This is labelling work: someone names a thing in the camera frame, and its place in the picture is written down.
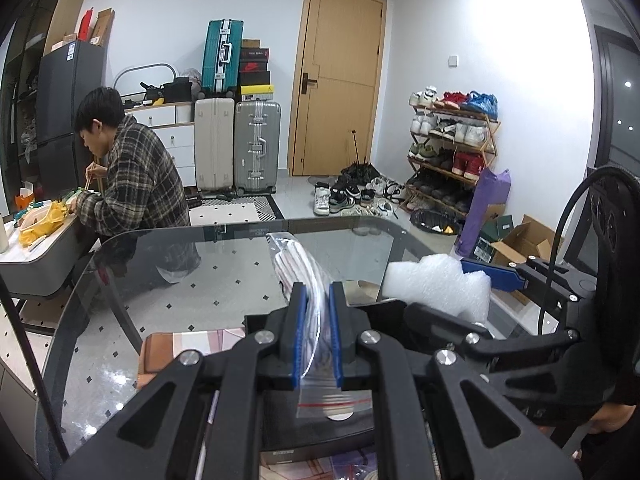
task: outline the window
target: window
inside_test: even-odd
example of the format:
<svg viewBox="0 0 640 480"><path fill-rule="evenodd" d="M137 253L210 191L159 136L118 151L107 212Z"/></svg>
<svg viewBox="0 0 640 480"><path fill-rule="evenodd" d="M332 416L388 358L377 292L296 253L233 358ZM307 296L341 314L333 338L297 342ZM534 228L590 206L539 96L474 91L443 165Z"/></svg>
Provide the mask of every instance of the window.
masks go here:
<svg viewBox="0 0 640 480"><path fill-rule="evenodd" d="M621 166L640 177L640 52L628 36L595 27L600 53L602 111L596 167ZM598 239L585 202L564 259L596 275Z"/></svg>

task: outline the glass table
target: glass table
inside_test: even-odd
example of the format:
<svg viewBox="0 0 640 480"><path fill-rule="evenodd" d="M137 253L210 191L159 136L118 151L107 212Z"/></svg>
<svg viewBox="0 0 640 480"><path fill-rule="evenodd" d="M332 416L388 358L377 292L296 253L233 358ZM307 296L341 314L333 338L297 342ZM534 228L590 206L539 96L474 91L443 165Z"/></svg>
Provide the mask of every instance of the glass table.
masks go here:
<svg viewBox="0 0 640 480"><path fill-rule="evenodd" d="M286 306L266 238L276 232L295 235L332 280L364 280L376 291L389 262L433 253L398 224L373 217L193 226L111 238L74 289L44 371L71 453L135 395L146 336L238 328L246 314ZM524 332L495 303L488 329L500 338ZM41 410L35 441L38 467L52 478L61 461Z"/></svg>

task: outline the purple bag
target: purple bag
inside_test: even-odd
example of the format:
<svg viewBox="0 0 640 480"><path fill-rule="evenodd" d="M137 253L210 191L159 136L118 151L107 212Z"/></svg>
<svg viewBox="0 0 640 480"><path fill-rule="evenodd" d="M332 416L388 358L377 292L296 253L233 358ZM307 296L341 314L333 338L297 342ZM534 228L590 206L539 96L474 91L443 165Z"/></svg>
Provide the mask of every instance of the purple bag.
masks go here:
<svg viewBox="0 0 640 480"><path fill-rule="evenodd" d="M476 185L476 192L471 208L466 216L465 226L460 238L456 242L456 253L459 256L469 256L473 250L487 207L491 204L505 204L511 190L511 176L509 170L495 174L489 168L484 168Z"/></svg>

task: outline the plaid shirt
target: plaid shirt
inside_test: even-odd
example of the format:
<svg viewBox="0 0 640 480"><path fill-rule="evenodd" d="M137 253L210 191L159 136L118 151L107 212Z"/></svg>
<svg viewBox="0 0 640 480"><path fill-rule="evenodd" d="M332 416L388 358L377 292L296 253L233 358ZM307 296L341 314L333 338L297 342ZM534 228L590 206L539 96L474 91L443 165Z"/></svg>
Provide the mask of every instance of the plaid shirt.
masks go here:
<svg viewBox="0 0 640 480"><path fill-rule="evenodd" d="M103 195L82 191L76 215L113 236L133 229L190 225L182 181L153 130L125 116L109 152Z"/></svg>

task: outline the wooden door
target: wooden door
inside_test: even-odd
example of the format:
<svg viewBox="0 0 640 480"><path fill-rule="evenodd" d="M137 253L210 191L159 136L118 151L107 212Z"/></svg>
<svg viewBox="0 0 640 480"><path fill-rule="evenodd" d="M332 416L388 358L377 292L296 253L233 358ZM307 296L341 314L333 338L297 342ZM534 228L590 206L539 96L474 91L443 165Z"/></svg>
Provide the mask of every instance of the wooden door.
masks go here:
<svg viewBox="0 0 640 480"><path fill-rule="evenodd" d="M382 26L381 0L309 0L292 174L339 174L356 143L368 155Z"/></svg>

